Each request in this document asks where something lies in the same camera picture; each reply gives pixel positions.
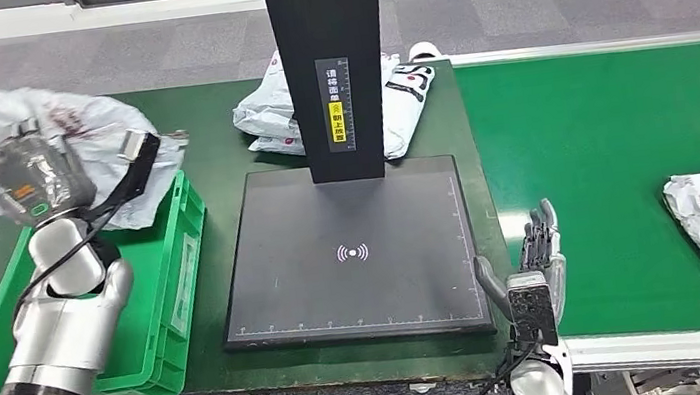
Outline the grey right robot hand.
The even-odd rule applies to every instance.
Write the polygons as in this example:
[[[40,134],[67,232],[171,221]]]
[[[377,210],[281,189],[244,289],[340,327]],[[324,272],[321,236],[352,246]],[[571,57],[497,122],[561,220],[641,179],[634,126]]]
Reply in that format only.
[[[519,273],[539,271],[543,274],[550,288],[552,312],[558,326],[564,315],[567,289],[567,262],[561,253],[558,216],[548,199],[540,200],[538,207],[531,209],[529,215],[530,222],[524,226]],[[501,313],[511,319],[504,282],[494,274],[486,257],[476,255],[472,260],[479,286]]]

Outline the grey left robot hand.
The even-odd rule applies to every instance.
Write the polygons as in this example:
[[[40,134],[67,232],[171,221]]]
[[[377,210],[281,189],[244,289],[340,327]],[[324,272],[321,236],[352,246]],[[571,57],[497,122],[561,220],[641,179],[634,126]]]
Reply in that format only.
[[[96,185],[65,137],[46,134],[35,117],[17,122],[8,132],[0,142],[0,207],[6,216],[39,227],[92,206]]]

